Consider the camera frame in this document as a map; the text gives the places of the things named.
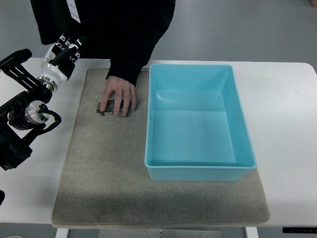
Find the person's bare hand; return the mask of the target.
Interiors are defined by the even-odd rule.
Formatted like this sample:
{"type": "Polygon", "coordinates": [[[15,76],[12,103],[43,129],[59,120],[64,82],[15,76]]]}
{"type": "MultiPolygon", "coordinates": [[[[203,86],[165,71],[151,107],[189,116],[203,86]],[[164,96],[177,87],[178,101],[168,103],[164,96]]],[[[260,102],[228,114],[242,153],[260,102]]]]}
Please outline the person's bare hand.
{"type": "Polygon", "coordinates": [[[121,113],[122,117],[126,117],[129,108],[131,108],[132,111],[136,109],[137,93],[135,86],[122,78],[109,76],[106,80],[106,85],[100,102],[101,111],[106,110],[107,102],[112,93],[114,93],[112,114],[115,117],[118,117],[119,113],[121,113]]]}

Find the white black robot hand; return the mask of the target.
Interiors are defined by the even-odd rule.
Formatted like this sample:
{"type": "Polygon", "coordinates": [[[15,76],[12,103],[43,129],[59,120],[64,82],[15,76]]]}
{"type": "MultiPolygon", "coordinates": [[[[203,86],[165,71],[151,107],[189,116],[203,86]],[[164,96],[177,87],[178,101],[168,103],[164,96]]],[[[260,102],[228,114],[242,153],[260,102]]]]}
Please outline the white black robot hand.
{"type": "Polygon", "coordinates": [[[52,93],[72,75],[87,36],[64,32],[46,53],[37,80],[52,93]]]}

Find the black sleeved person forearm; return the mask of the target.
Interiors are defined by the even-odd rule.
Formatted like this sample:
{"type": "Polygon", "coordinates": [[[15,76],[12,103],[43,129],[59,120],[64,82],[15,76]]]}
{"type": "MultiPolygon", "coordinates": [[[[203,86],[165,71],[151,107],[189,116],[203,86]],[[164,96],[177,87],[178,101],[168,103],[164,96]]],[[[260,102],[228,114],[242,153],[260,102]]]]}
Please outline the black sleeved person forearm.
{"type": "Polygon", "coordinates": [[[124,0],[117,10],[117,46],[110,55],[107,78],[115,76],[136,85],[138,76],[168,30],[175,10],[174,0],[124,0]]]}

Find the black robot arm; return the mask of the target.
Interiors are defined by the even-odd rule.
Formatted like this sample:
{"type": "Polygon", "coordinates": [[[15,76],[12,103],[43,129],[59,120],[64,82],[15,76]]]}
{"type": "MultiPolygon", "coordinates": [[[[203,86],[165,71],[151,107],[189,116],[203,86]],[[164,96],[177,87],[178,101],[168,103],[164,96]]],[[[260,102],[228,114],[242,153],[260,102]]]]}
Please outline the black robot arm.
{"type": "Polygon", "coordinates": [[[26,89],[0,108],[0,166],[5,171],[29,158],[30,144],[62,122],[60,115],[47,107],[51,90],[22,66],[31,56],[29,49],[22,49],[0,62],[1,71],[26,89]]]}

